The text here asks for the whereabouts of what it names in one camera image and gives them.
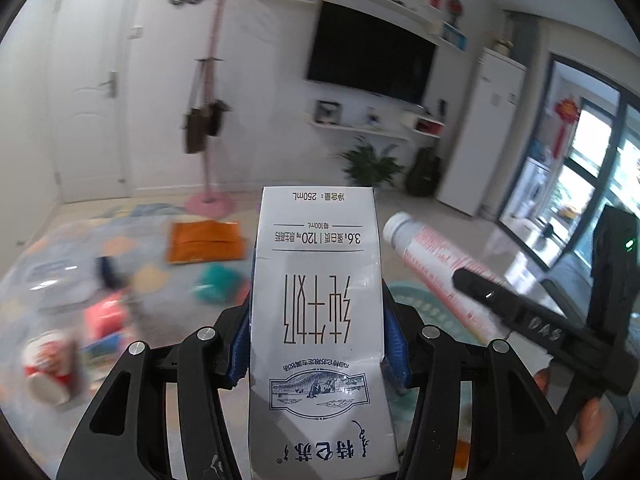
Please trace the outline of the right hand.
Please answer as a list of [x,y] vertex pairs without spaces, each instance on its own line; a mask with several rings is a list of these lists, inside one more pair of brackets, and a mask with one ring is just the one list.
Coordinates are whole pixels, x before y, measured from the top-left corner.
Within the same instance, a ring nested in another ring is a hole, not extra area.
[[[534,375],[545,396],[549,396],[549,384],[556,389],[568,386],[573,378],[573,372],[555,364],[538,370]],[[582,407],[575,419],[573,448],[585,479],[594,477],[608,460],[617,430],[617,413],[606,396],[592,398]]]

